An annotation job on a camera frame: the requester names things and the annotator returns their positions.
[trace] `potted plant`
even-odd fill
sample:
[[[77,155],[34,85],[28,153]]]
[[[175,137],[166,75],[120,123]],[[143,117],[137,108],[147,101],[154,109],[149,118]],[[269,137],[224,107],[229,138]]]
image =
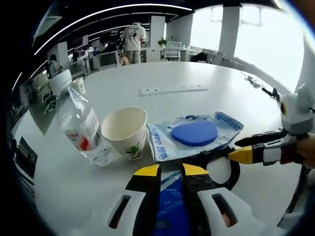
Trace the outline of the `potted plant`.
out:
[[[161,47],[161,48],[165,48],[166,47],[166,39],[164,39],[164,38],[161,38],[157,43],[159,44],[159,46]]]

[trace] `blue sponge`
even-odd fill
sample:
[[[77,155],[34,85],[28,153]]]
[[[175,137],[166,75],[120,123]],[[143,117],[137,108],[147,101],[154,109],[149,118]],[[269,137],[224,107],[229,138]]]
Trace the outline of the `blue sponge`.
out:
[[[196,121],[172,129],[174,140],[190,147],[200,147],[212,143],[218,136],[215,124],[210,121]]]

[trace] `bottle label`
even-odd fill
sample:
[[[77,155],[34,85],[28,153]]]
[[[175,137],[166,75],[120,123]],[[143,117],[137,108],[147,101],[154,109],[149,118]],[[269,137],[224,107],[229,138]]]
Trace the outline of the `bottle label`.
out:
[[[80,151],[91,151],[101,138],[101,127],[93,109],[82,125],[75,130],[65,131],[67,137]]]

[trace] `paper cup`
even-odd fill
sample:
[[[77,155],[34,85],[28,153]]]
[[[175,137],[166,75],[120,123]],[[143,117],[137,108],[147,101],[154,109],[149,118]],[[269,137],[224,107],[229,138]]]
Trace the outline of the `paper cup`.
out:
[[[84,87],[84,83],[83,83],[83,77],[80,77],[80,78],[74,80],[72,82],[71,86],[75,90],[77,90],[79,93],[85,94],[85,87]]]
[[[146,140],[147,113],[127,107],[109,114],[102,123],[102,135],[129,160],[140,158]]]

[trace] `power strip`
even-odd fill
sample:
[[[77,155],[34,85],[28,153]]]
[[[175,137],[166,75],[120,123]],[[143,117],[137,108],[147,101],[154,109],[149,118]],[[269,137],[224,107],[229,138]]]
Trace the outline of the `power strip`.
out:
[[[162,93],[188,92],[188,91],[208,91],[209,89],[201,85],[188,85],[178,87],[161,87],[161,88],[143,88],[140,90],[140,96],[150,96]]]

